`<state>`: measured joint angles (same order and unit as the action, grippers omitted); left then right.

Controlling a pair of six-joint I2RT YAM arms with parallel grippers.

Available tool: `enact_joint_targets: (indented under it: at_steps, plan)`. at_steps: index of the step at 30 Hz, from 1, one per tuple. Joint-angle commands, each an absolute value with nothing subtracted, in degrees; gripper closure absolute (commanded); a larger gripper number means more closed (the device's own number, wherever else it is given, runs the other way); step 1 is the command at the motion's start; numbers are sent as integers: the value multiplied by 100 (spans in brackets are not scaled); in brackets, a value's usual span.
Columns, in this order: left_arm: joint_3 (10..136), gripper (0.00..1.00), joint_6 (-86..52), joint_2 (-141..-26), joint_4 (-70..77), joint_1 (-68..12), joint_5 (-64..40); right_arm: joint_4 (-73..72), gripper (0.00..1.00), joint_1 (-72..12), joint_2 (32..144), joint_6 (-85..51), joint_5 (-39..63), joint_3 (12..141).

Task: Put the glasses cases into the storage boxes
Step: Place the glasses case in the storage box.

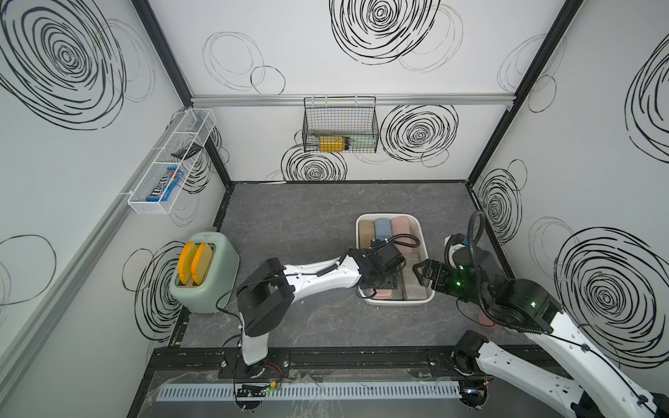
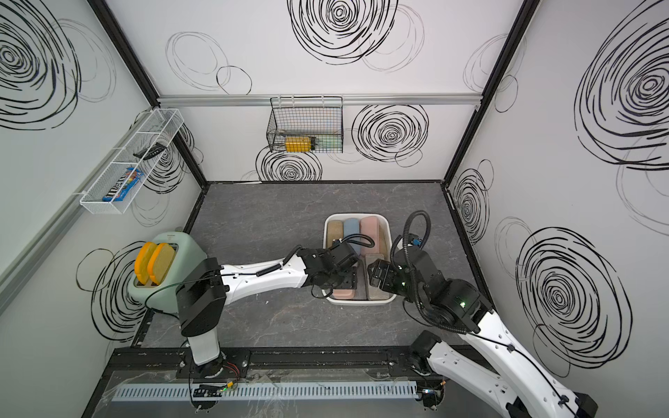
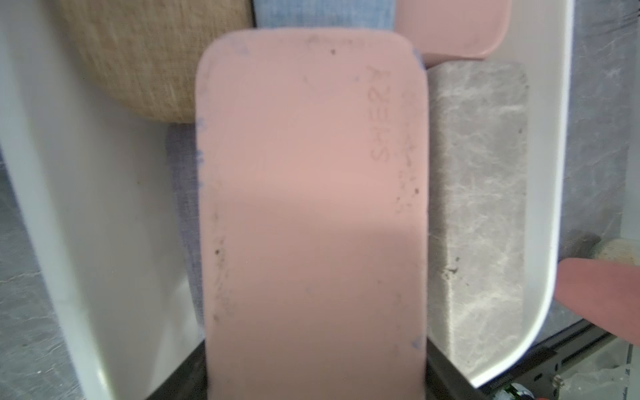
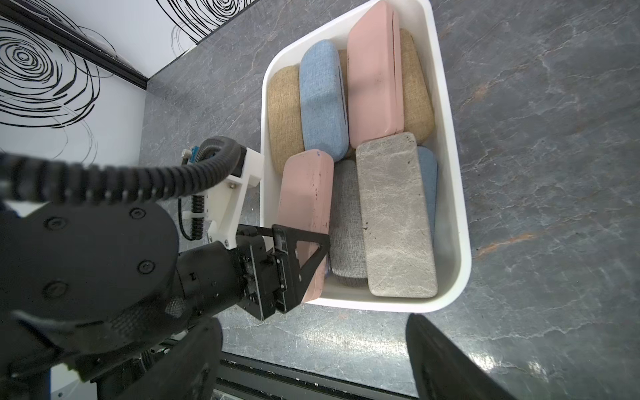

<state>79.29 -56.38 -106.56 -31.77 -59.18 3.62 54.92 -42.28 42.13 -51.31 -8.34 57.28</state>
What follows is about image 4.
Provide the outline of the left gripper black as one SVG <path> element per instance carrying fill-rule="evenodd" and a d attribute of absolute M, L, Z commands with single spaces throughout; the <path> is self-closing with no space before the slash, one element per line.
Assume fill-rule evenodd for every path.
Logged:
<path fill-rule="evenodd" d="M 326 233 L 275 224 L 240 225 L 235 249 L 216 242 L 181 253 L 177 272 L 191 319 L 236 305 L 258 320 L 292 311 L 329 249 Z"/>

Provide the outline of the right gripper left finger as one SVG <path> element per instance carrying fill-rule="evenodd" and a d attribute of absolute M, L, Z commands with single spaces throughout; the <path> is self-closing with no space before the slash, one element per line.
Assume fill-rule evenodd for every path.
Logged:
<path fill-rule="evenodd" d="M 168 354 L 118 397 L 210 399 L 222 356 L 223 330 L 216 318 L 199 323 Z"/>

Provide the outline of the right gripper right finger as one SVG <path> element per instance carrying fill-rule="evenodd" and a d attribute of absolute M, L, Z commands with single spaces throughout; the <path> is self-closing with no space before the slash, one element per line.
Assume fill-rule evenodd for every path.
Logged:
<path fill-rule="evenodd" d="M 513 399 L 433 323 L 412 313 L 406 343 L 420 399 Z"/>

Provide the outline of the pink glasses case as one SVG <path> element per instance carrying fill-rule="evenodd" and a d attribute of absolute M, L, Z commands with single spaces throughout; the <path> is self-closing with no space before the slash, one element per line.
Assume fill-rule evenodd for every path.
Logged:
<path fill-rule="evenodd" d="M 399 17 L 391 4 L 375 3 L 348 35 L 350 144 L 404 130 Z"/>
<path fill-rule="evenodd" d="M 277 225 L 287 228 L 328 234 L 333 196 L 334 161 L 321 150 L 308 150 L 292 156 L 283 170 Z M 312 269 L 306 262 L 318 250 L 314 241 L 299 241 L 287 245 L 284 238 L 275 238 L 276 248 L 285 250 L 299 260 L 300 271 L 292 274 L 292 283 L 301 303 L 320 297 L 323 291 L 327 260 L 319 262 L 308 288 L 303 291 L 305 277 Z"/>

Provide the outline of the grey fabric glasses case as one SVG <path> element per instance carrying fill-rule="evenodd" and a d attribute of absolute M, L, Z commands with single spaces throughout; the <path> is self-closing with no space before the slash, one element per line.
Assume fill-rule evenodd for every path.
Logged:
<path fill-rule="evenodd" d="M 366 286 L 368 274 L 358 172 L 356 162 L 351 159 L 335 164 L 329 236 L 333 275 L 346 286 Z"/>

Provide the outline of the tan fabric glasses case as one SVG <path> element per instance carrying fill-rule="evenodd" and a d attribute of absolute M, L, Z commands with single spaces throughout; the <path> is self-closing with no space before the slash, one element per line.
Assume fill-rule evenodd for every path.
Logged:
<path fill-rule="evenodd" d="M 275 171 L 282 175 L 286 161 L 305 150 L 298 65 L 282 68 L 272 76 L 267 100 L 272 162 Z"/>

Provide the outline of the light blue glasses case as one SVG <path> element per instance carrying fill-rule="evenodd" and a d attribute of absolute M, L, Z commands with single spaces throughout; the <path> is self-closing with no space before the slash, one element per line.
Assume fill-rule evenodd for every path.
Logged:
<path fill-rule="evenodd" d="M 348 153 L 348 116 L 336 46 L 322 40 L 306 51 L 299 66 L 303 144 L 336 162 Z"/>
<path fill-rule="evenodd" d="M 436 202 L 438 192 L 438 162 L 431 150 L 418 146 L 418 160 L 423 179 L 424 196 L 427 202 L 431 237 L 434 238 Z"/>

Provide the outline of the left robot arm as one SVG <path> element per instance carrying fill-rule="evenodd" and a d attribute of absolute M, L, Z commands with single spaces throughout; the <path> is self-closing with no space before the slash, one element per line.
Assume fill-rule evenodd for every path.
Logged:
<path fill-rule="evenodd" d="M 66 364 L 106 399 L 209 399 L 217 315 L 259 320 L 303 301 L 328 235 L 243 225 L 237 245 L 179 250 L 156 204 L 1 211 L 1 396 L 47 399 Z"/>

